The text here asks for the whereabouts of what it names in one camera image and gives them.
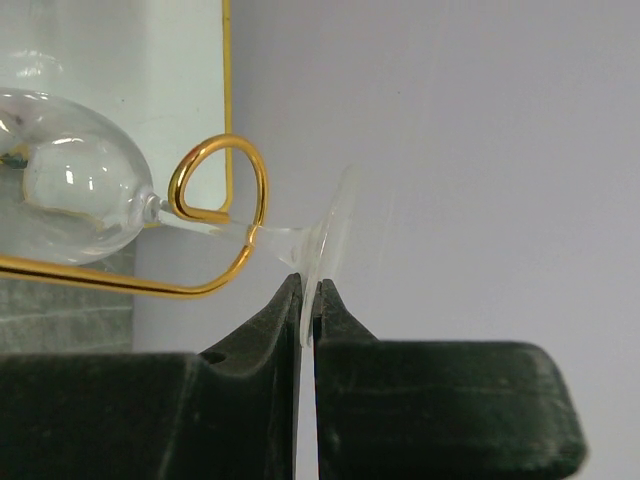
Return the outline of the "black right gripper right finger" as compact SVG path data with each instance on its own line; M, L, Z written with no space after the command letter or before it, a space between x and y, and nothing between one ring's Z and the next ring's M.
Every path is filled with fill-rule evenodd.
M381 340L330 280L314 302L314 377L323 479L564 479L588 455L544 349Z

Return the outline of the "clear stemmed wine glass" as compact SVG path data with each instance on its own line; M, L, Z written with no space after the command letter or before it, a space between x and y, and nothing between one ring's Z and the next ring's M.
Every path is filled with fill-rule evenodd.
M134 141L105 116L42 92L1 91L1 257L91 269L159 224L271 252L302 281L300 342L312 336L317 285L339 268L359 173L346 168L323 219L306 228L181 220L159 196Z

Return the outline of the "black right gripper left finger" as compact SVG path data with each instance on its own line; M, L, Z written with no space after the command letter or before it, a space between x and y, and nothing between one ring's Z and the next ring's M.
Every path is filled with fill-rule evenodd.
M5 479L291 479L302 303L288 276L205 351L1 359Z

